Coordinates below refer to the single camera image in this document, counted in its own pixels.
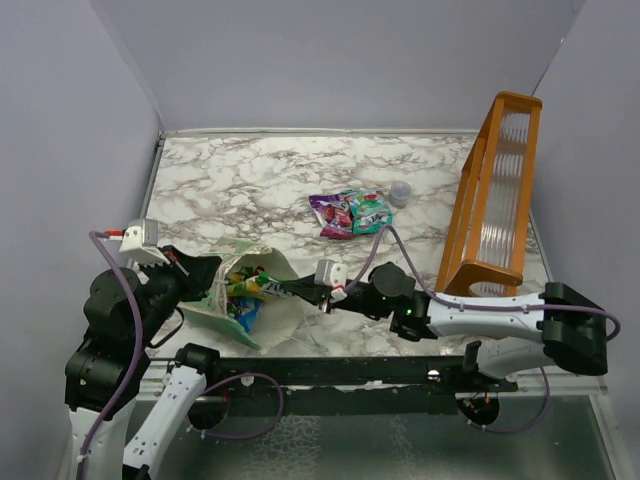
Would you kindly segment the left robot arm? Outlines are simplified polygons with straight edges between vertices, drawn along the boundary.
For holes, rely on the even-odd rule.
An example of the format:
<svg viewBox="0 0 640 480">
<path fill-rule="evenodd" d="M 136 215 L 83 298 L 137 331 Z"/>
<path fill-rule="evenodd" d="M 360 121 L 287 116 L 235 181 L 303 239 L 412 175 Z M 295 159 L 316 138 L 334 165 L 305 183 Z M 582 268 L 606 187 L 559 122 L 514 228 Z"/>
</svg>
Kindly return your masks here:
<svg viewBox="0 0 640 480">
<path fill-rule="evenodd" d="M 73 479 L 155 479 L 168 446 L 198 396 L 214 392 L 218 351 L 187 344 L 169 383 L 133 435 L 129 421 L 150 365 L 146 351 L 180 304 L 203 299 L 222 260 L 161 248 L 165 263 L 146 266 L 146 281 L 112 263 L 84 305 L 88 329 L 66 368 L 65 403 L 72 423 Z"/>
</svg>

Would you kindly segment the purple snack packet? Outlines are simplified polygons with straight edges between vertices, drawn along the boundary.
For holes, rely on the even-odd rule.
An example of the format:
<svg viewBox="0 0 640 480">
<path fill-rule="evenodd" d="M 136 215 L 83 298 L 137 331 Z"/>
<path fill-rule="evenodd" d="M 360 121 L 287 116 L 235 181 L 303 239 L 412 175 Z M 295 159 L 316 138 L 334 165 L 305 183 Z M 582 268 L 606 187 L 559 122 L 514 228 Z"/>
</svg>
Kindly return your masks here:
<svg viewBox="0 0 640 480">
<path fill-rule="evenodd" d="M 321 237 L 349 239 L 355 236 L 354 216 L 342 194 L 311 195 L 309 203 L 321 225 Z"/>
</svg>

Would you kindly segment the teal snack packet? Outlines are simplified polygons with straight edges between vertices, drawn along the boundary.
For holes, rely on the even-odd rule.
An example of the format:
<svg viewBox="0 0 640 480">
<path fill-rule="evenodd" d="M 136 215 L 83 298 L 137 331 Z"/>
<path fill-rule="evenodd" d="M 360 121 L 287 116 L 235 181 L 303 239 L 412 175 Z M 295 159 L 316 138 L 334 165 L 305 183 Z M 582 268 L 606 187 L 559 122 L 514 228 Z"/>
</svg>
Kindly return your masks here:
<svg viewBox="0 0 640 480">
<path fill-rule="evenodd" d="M 355 190 L 346 194 L 345 199 L 354 218 L 354 234 L 375 234 L 393 221 L 387 201 L 376 190 Z"/>
</svg>

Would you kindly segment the green yellow snack packet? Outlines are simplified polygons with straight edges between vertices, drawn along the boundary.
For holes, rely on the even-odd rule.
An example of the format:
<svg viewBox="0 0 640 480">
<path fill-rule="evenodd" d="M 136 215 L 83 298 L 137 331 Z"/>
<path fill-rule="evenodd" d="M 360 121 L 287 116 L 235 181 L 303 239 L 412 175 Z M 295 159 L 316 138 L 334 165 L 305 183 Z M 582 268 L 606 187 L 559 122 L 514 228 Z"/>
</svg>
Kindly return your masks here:
<svg viewBox="0 0 640 480">
<path fill-rule="evenodd" d="M 233 273 L 227 278 L 225 291 L 228 297 L 250 297 L 260 300 L 289 296 L 282 282 L 265 272 L 249 276 L 241 272 Z"/>
</svg>

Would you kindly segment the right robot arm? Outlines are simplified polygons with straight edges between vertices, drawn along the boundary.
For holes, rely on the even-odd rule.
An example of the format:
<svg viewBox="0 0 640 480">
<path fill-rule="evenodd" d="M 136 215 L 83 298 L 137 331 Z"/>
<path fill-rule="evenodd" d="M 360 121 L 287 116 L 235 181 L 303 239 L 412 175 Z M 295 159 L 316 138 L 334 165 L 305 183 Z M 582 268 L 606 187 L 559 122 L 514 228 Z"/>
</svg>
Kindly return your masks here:
<svg viewBox="0 0 640 480">
<path fill-rule="evenodd" d="M 608 371 L 604 311 L 563 283 L 548 282 L 537 294 L 461 297 L 419 291 L 415 279 L 391 262 L 375 267 L 365 282 L 347 278 L 345 270 L 323 260 L 315 274 L 285 281 L 282 288 L 325 312 L 388 318 L 391 332 L 408 341 L 480 337 L 459 367 L 469 390 L 546 366 L 583 376 Z"/>
</svg>

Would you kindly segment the green paper gift bag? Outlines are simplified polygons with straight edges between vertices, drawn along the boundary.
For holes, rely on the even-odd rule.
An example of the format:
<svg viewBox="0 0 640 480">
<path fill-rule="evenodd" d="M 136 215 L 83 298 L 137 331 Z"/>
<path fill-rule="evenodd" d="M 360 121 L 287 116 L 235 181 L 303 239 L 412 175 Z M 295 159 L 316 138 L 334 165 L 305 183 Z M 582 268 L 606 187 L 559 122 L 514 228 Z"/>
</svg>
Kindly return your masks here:
<svg viewBox="0 0 640 480">
<path fill-rule="evenodd" d="M 264 352 L 318 317 L 313 307 L 284 292 L 283 282 L 299 275 L 280 250 L 222 237 L 200 257 L 218 257 L 221 264 L 206 296 L 180 305 L 189 322 Z"/>
</svg>

